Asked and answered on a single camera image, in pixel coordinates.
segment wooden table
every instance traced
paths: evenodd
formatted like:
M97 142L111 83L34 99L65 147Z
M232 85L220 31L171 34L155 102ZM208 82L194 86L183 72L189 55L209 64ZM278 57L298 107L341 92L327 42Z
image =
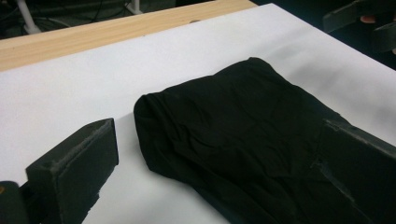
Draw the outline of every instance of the wooden table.
M217 0L112 21L0 41L0 71L94 49L122 40L255 7L248 0Z

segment black cloth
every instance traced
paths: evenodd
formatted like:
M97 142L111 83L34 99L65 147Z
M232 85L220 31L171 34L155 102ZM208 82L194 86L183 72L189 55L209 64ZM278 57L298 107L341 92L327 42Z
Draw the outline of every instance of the black cloth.
M144 95L134 116L148 168L232 223L364 223L316 166L323 120L347 121L260 59Z

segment white tabletop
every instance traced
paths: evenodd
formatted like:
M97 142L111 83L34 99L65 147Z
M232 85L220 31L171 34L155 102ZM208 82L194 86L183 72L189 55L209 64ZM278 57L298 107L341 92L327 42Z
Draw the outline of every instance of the white tabletop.
M248 57L396 145L396 72L266 5L0 73L0 180L23 184L42 154L114 118L120 165L84 223L227 223L193 189L149 171L133 108L142 94Z

